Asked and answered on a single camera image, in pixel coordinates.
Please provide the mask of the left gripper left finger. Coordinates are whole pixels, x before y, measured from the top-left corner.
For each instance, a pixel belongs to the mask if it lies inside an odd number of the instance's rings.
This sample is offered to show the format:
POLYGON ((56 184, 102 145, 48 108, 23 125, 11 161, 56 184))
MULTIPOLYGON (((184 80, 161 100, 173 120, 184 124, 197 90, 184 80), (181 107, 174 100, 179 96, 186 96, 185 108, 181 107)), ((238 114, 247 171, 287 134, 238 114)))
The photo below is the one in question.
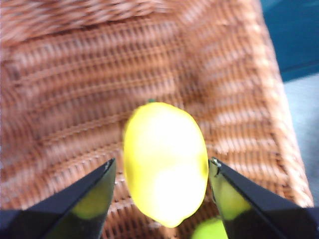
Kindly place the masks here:
POLYGON ((116 160, 25 210, 1 210, 2 239, 99 239, 113 198, 116 160))

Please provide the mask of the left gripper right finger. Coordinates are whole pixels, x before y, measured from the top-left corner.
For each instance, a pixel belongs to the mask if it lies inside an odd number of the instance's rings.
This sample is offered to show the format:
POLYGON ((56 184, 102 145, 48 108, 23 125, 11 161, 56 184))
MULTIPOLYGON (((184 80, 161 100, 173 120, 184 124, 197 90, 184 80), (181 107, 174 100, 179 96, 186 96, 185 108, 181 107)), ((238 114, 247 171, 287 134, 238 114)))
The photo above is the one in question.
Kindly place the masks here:
POLYGON ((230 239, 317 239, 319 209, 301 207, 209 159, 212 198, 230 239))

